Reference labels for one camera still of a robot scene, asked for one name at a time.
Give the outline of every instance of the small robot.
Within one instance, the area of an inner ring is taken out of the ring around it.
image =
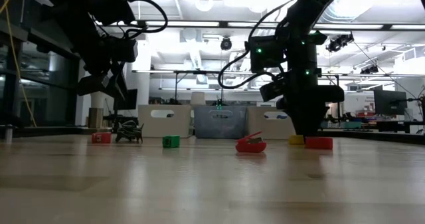
[[[142,124],[140,128],[137,127],[137,124],[134,121],[127,121],[123,124],[120,124],[120,127],[117,130],[116,142],[119,142],[122,138],[128,139],[128,141],[133,141],[136,139],[137,142],[141,140],[143,143],[143,138],[141,137],[141,130],[145,124]]]

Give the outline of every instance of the red object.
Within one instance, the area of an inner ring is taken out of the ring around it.
[[[110,144],[112,141],[111,133],[92,134],[92,144]]]
[[[320,138],[320,137],[306,137],[305,138],[305,148],[332,150],[333,149],[333,139],[332,138]]]
[[[260,153],[263,152],[266,149],[267,143],[264,141],[256,142],[256,143],[249,143],[252,137],[257,136],[258,134],[261,134],[262,132],[258,132],[255,134],[251,134],[245,138],[239,139],[237,141],[236,150],[238,152],[244,152],[244,153]]]

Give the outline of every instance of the wooden floor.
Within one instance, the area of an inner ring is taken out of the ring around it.
[[[0,144],[0,223],[425,223],[425,146],[334,139],[333,151],[229,140]]]

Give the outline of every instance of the computer screen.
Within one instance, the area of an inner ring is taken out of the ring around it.
[[[407,108],[405,92],[374,90],[373,94],[375,95],[376,114],[404,115],[404,110]]]
[[[137,103],[137,89],[128,90],[126,101],[114,100],[114,110],[135,110]]]

